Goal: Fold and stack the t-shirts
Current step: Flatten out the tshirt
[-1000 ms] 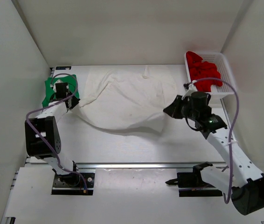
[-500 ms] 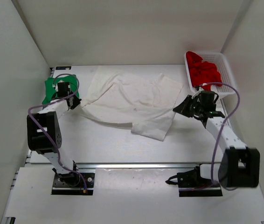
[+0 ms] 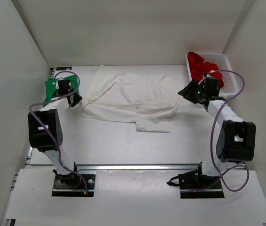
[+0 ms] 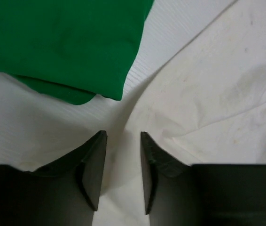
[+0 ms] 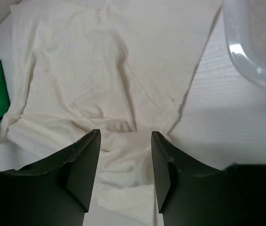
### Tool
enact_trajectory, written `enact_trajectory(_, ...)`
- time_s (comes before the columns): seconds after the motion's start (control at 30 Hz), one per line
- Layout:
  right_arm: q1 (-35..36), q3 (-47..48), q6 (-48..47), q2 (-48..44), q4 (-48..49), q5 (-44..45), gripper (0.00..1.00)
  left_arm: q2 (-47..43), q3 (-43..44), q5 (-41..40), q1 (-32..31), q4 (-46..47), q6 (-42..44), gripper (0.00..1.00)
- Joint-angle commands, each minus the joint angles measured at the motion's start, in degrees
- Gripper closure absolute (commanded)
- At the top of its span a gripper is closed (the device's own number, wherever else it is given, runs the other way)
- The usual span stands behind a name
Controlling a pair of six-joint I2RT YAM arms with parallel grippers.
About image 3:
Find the green t-shirt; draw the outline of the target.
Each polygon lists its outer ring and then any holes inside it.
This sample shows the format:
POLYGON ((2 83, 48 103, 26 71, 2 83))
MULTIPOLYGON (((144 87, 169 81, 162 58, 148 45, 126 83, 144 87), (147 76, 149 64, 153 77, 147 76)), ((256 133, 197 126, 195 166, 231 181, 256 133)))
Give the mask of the green t-shirt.
POLYGON ((52 99, 52 97, 54 96, 54 93, 57 93, 56 92, 56 90, 57 90, 56 85, 58 84, 58 80, 70 80, 72 89, 76 89, 78 86, 78 80, 77 80, 77 77, 75 75, 71 75, 71 76, 67 76, 67 77, 61 77, 59 79, 50 78, 45 82, 46 98, 45 98, 44 102, 50 101, 52 99))

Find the white t-shirt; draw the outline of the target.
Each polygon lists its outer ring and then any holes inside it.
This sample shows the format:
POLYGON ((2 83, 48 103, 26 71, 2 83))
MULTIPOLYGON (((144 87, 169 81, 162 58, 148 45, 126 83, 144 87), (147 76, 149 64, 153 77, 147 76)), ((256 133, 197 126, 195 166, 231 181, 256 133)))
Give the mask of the white t-shirt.
POLYGON ((101 65, 78 110, 96 120, 135 123, 136 131, 168 133, 182 86, 164 74, 149 80, 101 65))

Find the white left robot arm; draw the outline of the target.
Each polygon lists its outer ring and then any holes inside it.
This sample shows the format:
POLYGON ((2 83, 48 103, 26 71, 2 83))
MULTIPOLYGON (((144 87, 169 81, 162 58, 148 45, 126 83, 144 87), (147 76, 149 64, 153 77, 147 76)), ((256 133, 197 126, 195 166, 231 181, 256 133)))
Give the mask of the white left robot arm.
POLYGON ((82 97, 71 86, 71 80, 59 79, 54 82, 56 90, 49 101, 41 103, 43 108, 34 111, 29 107, 28 126, 31 147, 43 153, 54 165, 54 173, 61 182, 70 188, 77 188, 81 176, 74 161, 68 156, 63 144, 63 131, 60 116, 75 107, 82 97))

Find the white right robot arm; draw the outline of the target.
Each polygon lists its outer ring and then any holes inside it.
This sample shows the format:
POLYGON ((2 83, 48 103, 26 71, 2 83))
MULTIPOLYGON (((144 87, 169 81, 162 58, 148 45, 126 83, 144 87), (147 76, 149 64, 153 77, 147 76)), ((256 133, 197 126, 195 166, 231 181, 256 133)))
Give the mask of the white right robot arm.
POLYGON ((201 104, 213 118, 213 126, 220 126, 217 142, 210 140, 210 160, 199 164, 194 184, 205 188, 211 177, 217 177, 230 167, 252 161, 255 150, 256 125, 240 118, 228 106, 228 99, 219 96, 219 79, 206 77, 192 80, 178 94, 193 104, 201 104))

